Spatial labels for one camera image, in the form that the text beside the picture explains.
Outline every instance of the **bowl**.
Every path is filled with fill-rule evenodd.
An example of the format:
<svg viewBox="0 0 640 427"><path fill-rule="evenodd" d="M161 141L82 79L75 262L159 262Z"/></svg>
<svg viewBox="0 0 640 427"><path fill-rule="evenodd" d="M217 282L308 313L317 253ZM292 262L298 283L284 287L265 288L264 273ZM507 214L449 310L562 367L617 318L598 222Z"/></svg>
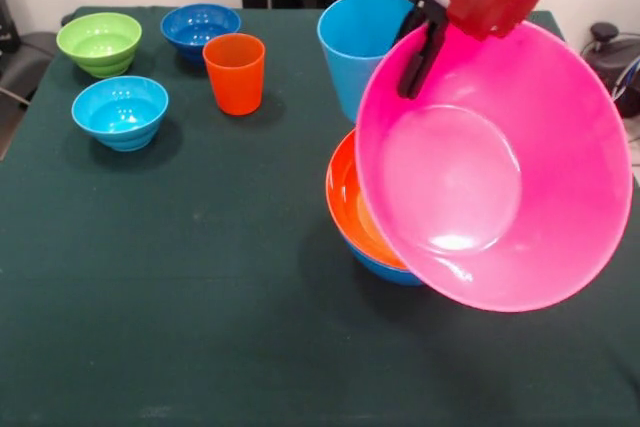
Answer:
<svg viewBox="0 0 640 427"><path fill-rule="evenodd" d="M102 80L83 90L71 108L82 130L119 152L146 146L158 131L169 95L146 77L122 76Z"/></svg>
<svg viewBox="0 0 640 427"><path fill-rule="evenodd" d="M354 162L351 131L329 162L326 196L329 212L356 258L372 273L400 285L423 285L389 250L364 205Z"/></svg>
<svg viewBox="0 0 640 427"><path fill-rule="evenodd" d="M560 39L525 22L484 42L450 26L415 100L396 87L420 28L364 94L356 160L374 223L463 304L541 309L576 294L623 235L631 162L615 105Z"/></svg>
<svg viewBox="0 0 640 427"><path fill-rule="evenodd" d="M136 19L103 12L72 20L58 32L56 41L78 67L104 79L126 72L141 38L142 27Z"/></svg>
<svg viewBox="0 0 640 427"><path fill-rule="evenodd" d="M214 37L240 30L240 17L216 4L192 4L172 10L160 24L162 35L189 62L204 65L202 49Z"/></svg>

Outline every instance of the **orange cup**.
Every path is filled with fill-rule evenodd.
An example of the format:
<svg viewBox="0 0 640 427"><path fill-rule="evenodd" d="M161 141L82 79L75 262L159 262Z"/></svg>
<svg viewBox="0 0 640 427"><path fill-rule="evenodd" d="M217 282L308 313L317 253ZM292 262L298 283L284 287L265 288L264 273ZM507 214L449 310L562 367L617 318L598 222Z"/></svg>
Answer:
<svg viewBox="0 0 640 427"><path fill-rule="evenodd" d="M247 115L262 101L264 44L247 34L220 35L202 50L216 102L226 114Z"/></svg>

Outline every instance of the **cup rim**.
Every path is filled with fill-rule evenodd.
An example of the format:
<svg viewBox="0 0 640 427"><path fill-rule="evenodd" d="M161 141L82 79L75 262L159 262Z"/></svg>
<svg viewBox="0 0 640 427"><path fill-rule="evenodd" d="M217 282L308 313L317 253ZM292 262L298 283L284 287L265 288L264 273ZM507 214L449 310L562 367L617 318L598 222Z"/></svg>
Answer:
<svg viewBox="0 0 640 427"><path fill-rule="evenodd" d="M322 36L321 32L320 32L320 27L322 25L322 22L325 19L325 16L327 15L327 13L333 9L333 7L335 7L336 5L340 4L341 2L345 2L347 0L336 0L333 4L331 4L329 7L327 7L324 12L322 12L322 15L320 16L320 19L318 19L318 25L316 26L316 33L318 35L318 39L320 40L320 43L322 44L322 46L329 50L330 52L332 52L333 54L340 56L344 59L351 59L351 60L382 60L384 58L384 56L386 54L383 55L372 55L372 56L360 56L360 55L351 55L351 54L346 54L344 52L340 52L339 50L334 49L333 47L331 47L325 40L324 37Z"/></svg>
<svg viewBox="0 0 640 427"><path fill-rule="evenodd" d="M212 60L208 59L207 58L207 54L206 54L207 48L211 44L213 44L214 42L221 41L221 40L223 40L225 38L228 38L228 37L236 37L236 38L241 37L241 38L244 38L244 39L250 39L252 41L256 41L258 43L258 45L260 46L260 55L255 60L253 60L253 61L251 61L251 62L249 62L247 64L237 66L237 67L227 67L225 65L220 65L220 64L218 64L216 62L213 62ZM202 48L202 58L204 59L206 64L213 65L218 69L233 71L233 70L239 70L239 69L246 69L247 67L252 67L254 65L259 64L262 61L262 59L264 59L266 50L267 50L267 48L265 47L264 42L262 42L262 40L260 40L255 35L244 34L244 33L241 33L241 32L232 32L232 33L229 33L229 34L219 35L219 36L214 37L213 39L211 39L209 42L207 42L204 45L204 47Z"/></svg>

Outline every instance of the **blue bowl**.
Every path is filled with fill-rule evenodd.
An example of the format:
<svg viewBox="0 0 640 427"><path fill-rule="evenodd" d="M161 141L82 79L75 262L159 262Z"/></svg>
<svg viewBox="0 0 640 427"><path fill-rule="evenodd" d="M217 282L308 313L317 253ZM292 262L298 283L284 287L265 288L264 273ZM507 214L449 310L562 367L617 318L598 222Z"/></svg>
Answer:
<svg viewBox="0 0 640 427"><path fill-rule="evenodd" d="M394 267L390 267L386 264L373 260L368 255L360 252L356 247L351 245L351 242L347 240L349 248L355 255L356 259L364 265L371 273L377 275L387 282L392 282L398 285L404 285L407 287L416 287L424 285L420 279L413 275L408 270L398 270Z"/></svg>
<svg viewBox="0 0 640 427"><path fill-rule="evenodd" d="M131 152L151 142L168 106L169 94L155 80L112 77L84 89L73 102L71 116L104 145Z"/></svg>
<svg viewBox="0 0 640 427"><path fill-rule="evenodd" d="M172 10L160 23L162 34L189 62L204 65L202 48L214 37L240 30L233 10L216 4L192 4Z"/></svg>

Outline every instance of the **green bowl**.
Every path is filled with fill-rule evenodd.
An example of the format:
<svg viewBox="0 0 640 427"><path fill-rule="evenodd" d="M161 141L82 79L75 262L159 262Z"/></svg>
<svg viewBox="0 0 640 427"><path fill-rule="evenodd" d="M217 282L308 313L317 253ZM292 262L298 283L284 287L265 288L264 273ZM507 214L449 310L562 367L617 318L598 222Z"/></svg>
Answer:
<svg viewBox="0 0 640 427"><path fill-rule="evenodd" d="M123 74L142 37L136 19L104 12L79 17L58 32L58 48L82 70L104 79Z"/></svg>

